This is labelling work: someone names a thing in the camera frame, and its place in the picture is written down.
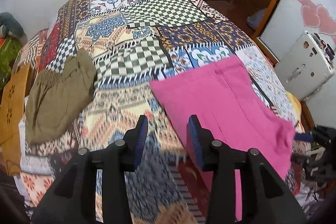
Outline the patchwork patterned bedspread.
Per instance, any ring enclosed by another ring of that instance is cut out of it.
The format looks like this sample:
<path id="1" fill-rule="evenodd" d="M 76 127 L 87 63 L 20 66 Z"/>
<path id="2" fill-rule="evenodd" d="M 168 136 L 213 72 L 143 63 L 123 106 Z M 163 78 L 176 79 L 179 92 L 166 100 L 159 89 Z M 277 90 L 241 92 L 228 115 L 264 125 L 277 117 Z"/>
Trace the patchwork patterned bedspread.
<path id="1" fill-rule="evenodd" d="M 300 126 L 285 89 L 252 40 L 203 0 L 69 0 L 53 26 L 19 51 L 13 72 L 29 65 L 33 79 L 44 70 L 55 78 L 80 49 L 97 71 L 92 102 L 53 141 L 28 143 L 24 121 L 18 124 L 29 211 L 79 147 L 105 148 L 146 115 L 149 132 L 141 164 L 125 175 L 133 222 L 204 223 L 207 188 L 149 83 L 235 53 L 271 117 Z"/>

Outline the yellow wooden side table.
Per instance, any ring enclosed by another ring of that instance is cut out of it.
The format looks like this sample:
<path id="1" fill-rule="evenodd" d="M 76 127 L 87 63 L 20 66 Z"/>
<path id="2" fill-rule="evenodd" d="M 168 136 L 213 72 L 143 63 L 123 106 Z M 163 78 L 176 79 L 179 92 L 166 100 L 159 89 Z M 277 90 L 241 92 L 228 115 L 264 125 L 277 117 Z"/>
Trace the yellow wooden side table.
<path id="1" fill-rule="evenodd" d="M 4 166 L 9 176 L 21 172 L 21 146 L 18 124 L 24 113 L 24 98 L 29 93 L 31 68 L 28 63 L 17 73 L 3 89 L 1 101 L 1 149 Z"/>

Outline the wardrobe door with hearts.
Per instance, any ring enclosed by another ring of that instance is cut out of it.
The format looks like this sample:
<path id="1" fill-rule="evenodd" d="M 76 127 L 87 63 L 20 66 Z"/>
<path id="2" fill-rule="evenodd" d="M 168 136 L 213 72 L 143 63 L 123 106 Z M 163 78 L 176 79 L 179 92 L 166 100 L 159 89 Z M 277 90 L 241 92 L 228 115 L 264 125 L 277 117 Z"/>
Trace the wardrobe door with hearts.
<path id="1" fill-rule="evenodd" d="M 260 38 L 280 62 L 305 30 L 335 52 L 335 0 L 280 0 Z M 316 125 L 335 127 L 335 73 L 303 101 Z"/>

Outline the grey crumpled cloth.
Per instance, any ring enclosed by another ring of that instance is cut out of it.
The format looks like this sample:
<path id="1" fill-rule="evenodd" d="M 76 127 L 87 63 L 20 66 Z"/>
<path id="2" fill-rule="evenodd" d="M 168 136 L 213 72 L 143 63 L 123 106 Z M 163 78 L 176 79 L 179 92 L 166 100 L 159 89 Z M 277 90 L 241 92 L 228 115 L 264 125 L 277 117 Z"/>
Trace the grey crumpled cloth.
<path id="1" fill-rule="evenodd" d="M 303 180 L 300 182 L 298 193 L 294 196 L 307 219 L 313 216 L 317 208 L 324 201 L 326 196 L 326 186 L 327 183 L 319 186 L 316 181 Z"/>

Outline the olive green pants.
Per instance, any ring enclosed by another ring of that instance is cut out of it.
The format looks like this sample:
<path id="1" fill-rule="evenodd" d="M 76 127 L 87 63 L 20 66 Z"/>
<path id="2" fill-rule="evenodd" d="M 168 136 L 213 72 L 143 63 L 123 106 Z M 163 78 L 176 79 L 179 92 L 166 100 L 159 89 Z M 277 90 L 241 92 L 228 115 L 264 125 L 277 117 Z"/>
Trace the olive green pants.
<path id="1" fill-rule="evenodd" d="M 66 59 L 62 73 L 44 69 L 26 104 L 25 135 L 30 145 L 54 141 L 66 133 L 93 100 L 96 68 L 85 49 Z"/>

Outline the pink pants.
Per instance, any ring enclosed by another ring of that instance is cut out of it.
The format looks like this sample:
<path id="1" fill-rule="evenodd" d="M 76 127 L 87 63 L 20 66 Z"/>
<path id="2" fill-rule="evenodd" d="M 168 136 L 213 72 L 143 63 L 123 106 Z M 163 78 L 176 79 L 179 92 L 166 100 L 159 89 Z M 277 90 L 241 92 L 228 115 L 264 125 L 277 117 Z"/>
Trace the pink pants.
<path id="1" fill-rule="evenodd" d="M 258 149 L 284 180 L 290 168 L 293 125 L 276 116 L 255 94 L 238 57 L 153 80 L 150 87 L 189 155 L 187 124 L 196 115 L 203 128 L 231 148 Z M 213 174 L 201 171 L 201 176 L 211 191 Z"/>

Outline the white suitcase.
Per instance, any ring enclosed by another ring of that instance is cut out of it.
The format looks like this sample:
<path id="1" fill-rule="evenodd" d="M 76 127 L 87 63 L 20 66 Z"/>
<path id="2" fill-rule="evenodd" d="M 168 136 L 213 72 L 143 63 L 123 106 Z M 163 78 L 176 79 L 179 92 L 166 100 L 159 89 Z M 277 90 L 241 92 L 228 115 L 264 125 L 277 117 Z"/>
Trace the white suitcase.
<path id="1" fill-rule="evenodd" d="M 285 90 L 302 101 L 334 75 L 334 58 L 328 43 L 305 30 L 274 70 Z"/>

